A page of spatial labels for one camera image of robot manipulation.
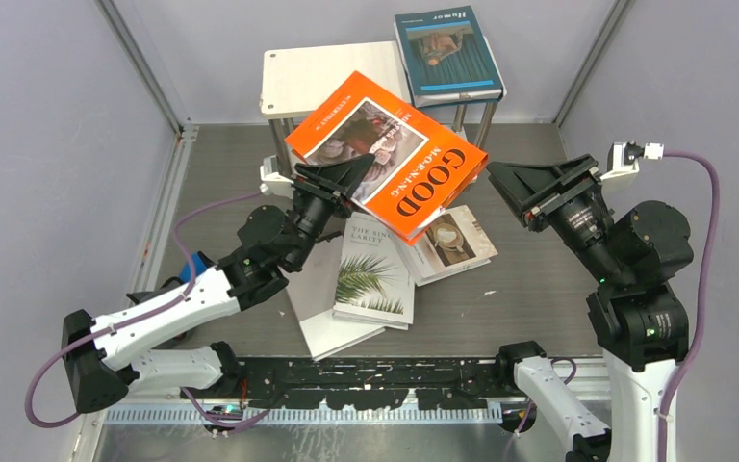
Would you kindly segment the orange book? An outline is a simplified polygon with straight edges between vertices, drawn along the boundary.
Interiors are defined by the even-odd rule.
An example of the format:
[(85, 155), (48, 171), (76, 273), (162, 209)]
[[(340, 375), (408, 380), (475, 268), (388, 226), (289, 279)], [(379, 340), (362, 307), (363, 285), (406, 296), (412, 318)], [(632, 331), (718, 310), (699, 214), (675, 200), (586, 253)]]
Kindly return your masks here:
[(414, 244), (477, 177), (488, 155), (354, 71), (286, 138), (302, 162), (374, 158), (352, 201)]

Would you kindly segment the teal Humor book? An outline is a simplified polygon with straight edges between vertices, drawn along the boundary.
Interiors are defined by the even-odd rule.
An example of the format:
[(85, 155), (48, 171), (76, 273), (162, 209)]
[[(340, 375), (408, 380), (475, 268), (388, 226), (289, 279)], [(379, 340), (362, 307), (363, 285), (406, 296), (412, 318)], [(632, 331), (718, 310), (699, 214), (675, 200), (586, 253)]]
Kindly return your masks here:
[(472, 7), (397, 14), (395, 35), (416, 107), (498, 101), (506, 94)]

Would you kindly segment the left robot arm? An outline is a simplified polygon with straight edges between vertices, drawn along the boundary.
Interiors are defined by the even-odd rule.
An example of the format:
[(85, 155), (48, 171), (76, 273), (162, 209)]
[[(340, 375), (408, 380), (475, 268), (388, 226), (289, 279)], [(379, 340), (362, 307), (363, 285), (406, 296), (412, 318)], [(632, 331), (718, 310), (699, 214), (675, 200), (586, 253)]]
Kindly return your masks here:
[(375, 161), (372, 154), (326, 166), (303, 163), (285, 176), (276, 157), (260, 166), (261, 193), (289, 198), (284, 211), (254, 209), (231, 254), (176, 288), (148, 293), (134, 306), (99, 317), (84, 310), (64, 319), (64, 367), (77, 413), (106, 409), (134, 393), (186, 387), (221, 398), (242, 385), (231, 347), (162, 350), (161, 344), (209, 321), (232, 316), (284, 290), (300, 272), (332, 217), (348, 218), (350, 199)]

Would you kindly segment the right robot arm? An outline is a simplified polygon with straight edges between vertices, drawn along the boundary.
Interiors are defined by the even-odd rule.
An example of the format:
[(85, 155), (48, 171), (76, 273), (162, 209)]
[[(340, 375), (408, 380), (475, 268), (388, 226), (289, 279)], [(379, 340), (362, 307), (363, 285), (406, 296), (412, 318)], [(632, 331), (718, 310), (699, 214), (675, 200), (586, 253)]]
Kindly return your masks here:
[(687, 218), (657, 200), (613, 218), (591, 156), (528, 166), (492, 162), (495, 190), (522, 226), (552, 229), (598, 282), (588, 317), (608, 372), (612, 416), (593, 416), (535, 342), (502, 346), (497, 386), (524, 393), (559, 439), (569, 461), (655, 461), (667, 442), (667, 384), (689, 351), (689, 318), (670, 281), (694, 258)]

